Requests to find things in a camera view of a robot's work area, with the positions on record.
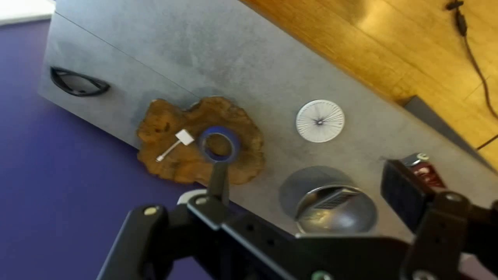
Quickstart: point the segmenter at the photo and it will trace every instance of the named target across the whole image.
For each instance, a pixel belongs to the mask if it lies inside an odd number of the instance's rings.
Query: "screw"
[[[453,201],[453,202],[461,202],[463,201],[463,196],[457,194],[457,193],[449,193],[447,194],[447,199],[449,201]]]
[[[334,280],[334,277],[326,271],[315,271],[312,280]]]
[[[208,197],[200,197],[200,199],[197,199],[197,204],[198,205],[203,205],[203,204],[206,204],[208,202]]]
[[[145,216],[153,216],[153,215],[156,215],[159,211],[159,207],[147,207],[145,210],[144,210],[144,215]]]
[[[429,160],[430,160],[430,155],[425,154],[425,152],[419,152],[419,154],[418,154],[418,160],[421,160],[421,162],[429,162]]]
[[[315,124],[324,126],[324,124],[326,124],[326,120],[324,120],[324,118],[318,118],[318,120],[315,121]]]
[[[413,280],[438,280],[438,277],[429,271],[416,271]]]

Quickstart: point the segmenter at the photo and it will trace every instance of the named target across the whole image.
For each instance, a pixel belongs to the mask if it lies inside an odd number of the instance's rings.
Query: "gray metal plate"
[[[293,233],[298,229],[279,205],[279,187],[312,165],[348,173],[377,202],[373,233],[404,239],[411,238],[408,229],[380,196],[387,157],[425,151],[457,191],[482,205],[497,193],[498,177],[488,168],[240,1],[58,1],[49,65],[110,81],[108,95],[74,98],[46,73],[41,92],[134,146],[155,98],[181,107],[208,95],[237,101],[262,129],[268,162],[256,180],[234,187],[231,199]],[[334,141],[315,145],[298,134],[296,113],[312,99],[343,107],[346,127]]]

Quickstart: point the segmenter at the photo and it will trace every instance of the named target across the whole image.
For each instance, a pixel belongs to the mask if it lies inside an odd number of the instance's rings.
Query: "wooden floor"
[[[472,146],[498,135],[447,0],[243,0],[278,26],[404,103],[422,96]],[[498,107],[498,1],[468,0],[469,39]],[[498,140],[480,149],[498,166]]]

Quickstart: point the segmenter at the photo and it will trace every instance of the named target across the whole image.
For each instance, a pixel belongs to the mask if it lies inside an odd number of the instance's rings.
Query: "black cable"
[[[489,93],[488,79],[486,79],[486,76],[483,75],[482,67],[480,67],[477,57],[475,57],[474,53],[472,53],[472,48],[471,48],[471,43],[469,43],[469,37],[468,37],[468,36],[464,36],[464,45],[466,45],[469,59],[471,59],[474,68],[477,70],[477,73],[478,73],[478,76],[480,76],[480,79],[482,79],[482,82],[483,82],[486,106],[488,106],[489,112],[498,120],[498,112],[496,110],[496,107],[494,107],[494,104],[492,104],[492,96],[491,96],[491,93]]]
[[[471,59],[474,68],[477,70],[477,73],[478,73],[478,76],[480,76],[480,79],[482,79],[482,82],[483,82],[486,106],[488,106],[489,112],[498,120],[498,112],[496,110],[494,103],[492,103],[492,96],[491,96],[491,93],[489,93],[488,79],[486,79],[486,76],[483,75],[482,67],[480,67],[480,64],[478,64],[478,61],[477,61],[472,48],[471,48],[471,43],[469,43],[468,20],[466,20],[464,14],[461,12],[461,6],[463,6],[463,5],[464,5],[464,1],[455,0],[455,1],[452,1],[452,3],[447,5],[447,9],[457,9],[457,11],[455,11],[455,25],[457,25],[457,29],[458,29],[458,33],[464,37],[464,45],[466,45],[466,51],[468,51],[468,54],[469,54],[469,59]]]

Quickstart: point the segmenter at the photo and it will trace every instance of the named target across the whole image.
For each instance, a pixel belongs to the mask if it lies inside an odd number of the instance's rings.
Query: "white circular sticker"
[[[315,99],[299,110],[296,127],[306,140],[326,143],[341,134],[345,127],[345,112],[329,99]]]

